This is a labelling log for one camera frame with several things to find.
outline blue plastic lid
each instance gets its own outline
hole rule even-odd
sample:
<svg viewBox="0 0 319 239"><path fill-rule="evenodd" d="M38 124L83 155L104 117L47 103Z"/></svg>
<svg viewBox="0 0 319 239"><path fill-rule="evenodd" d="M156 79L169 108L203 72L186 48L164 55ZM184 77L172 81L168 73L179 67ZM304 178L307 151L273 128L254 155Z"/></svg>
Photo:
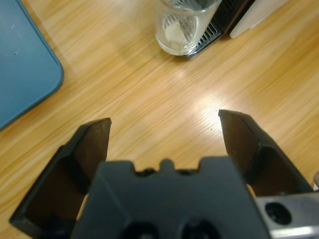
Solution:
<svg viewBox="0 0 319 239"><path fill-rule="evenodd" d="M19 0L0 0L0 129L55 92L63 68Z"/></svg>

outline black plastic part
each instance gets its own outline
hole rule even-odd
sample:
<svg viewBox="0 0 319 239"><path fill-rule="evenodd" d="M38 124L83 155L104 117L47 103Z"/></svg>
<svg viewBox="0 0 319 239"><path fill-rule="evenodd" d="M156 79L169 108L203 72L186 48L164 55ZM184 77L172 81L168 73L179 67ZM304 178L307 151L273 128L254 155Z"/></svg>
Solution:
<svg viewBox="0 0 319 239"><path fill-rule="evenodd" d="M194 56L222 36L229 34L255 0L222 0L197 47L186 54Z"/></svg>
<svg viewBox="0 0 319 239"><path fill-rule="evenodd" d="M245 182L257 196L313 189L250 116L226 110L219 116L232 157L204 158L198 169L175 170L164 160L159 171L136 172L129 161L104 162L111 120L80 126L10 222L31 237L49 239L270 238ZM290 223L280 205L265 210L274 222Z"/></svg>
<svg viewBox="0 0 319 239"><path fill-rule="evenodd" d="M80 126L24 197L10 223L33 238L69 238L98 164L107 155L111 120Z"/></svg>
<svg viewBox="0 0 319 239"><path fill-rule="evenodd" d="M149 177L129 161L101 163L72 238L126 239L127 231L159 239L270 238L231 157L203 158L191 176L168 159Z"/></svg>
<svg viewBox="0 0 319 239"><path fill-rule="evenodd" d="M256 196L309 193L312 187L266 132L249 116L220 110L227 153Z"/></svg>

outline clear drinking glass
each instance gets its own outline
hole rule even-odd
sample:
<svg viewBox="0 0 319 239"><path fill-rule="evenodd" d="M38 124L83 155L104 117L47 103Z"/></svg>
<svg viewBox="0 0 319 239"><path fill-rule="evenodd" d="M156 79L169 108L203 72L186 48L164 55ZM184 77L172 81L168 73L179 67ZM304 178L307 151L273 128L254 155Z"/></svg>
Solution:
<svg viewBox="0 0 319 239"><path fill-rule="evenodd" d="M156 39L172 55L196 47L221 0L154 0Z"/></svg>

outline screw hole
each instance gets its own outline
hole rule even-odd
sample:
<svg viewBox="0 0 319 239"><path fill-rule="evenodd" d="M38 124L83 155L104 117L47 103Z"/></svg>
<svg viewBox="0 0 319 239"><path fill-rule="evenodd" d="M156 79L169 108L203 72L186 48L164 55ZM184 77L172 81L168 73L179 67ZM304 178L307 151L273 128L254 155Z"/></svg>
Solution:
<svg viewBox="0 0 319 239"><path fill-rule="evenodd" d="M292 222L292 216L288 209L280 203L268 203L265 206L266 213L275 223L288 225Z"/></svg>
<svg viewBox="0 0 319 239"><path fill-rule="evenodd" d="M135 174L139 177L149 177L152 174L155 174L156 171L153 168L147 168L142 172L136 172Z"/></svg>
<svg viewBox="0 0 319 239"><path fill-rule="evenodd" d="M194 169L180 169L180 170L176 170L180 175L183 176L191 176L195 173L197 173L197 170Z"/></svg>
<svg viewBox="0 0 319 239"><path fill-rule="evenodd" d="M150 223L131 223L124 231L122 239L158 239L156 227Z"/></svg>
<svg viewBox="0 0 319 239"><path fill-rule="evenodd" d="M194 221L186 224L182 239L220 239L220 234L210 222Z"/></svg>

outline wooden table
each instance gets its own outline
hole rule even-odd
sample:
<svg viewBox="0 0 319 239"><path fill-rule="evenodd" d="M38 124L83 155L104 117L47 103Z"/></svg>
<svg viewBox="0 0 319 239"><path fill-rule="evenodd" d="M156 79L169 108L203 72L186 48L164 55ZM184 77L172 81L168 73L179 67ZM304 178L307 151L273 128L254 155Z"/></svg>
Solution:
<svg viewBox="0 0 319 239"><path fill-rule="evenodd" d="M225 155L219 109L250 114L309 182L319 170L319 1L291 0L189 61L164 53L152 0L23 0L60 59L61 89L0 132L0 238L58 146L111 117L108 160L138 170Z"/></svg>

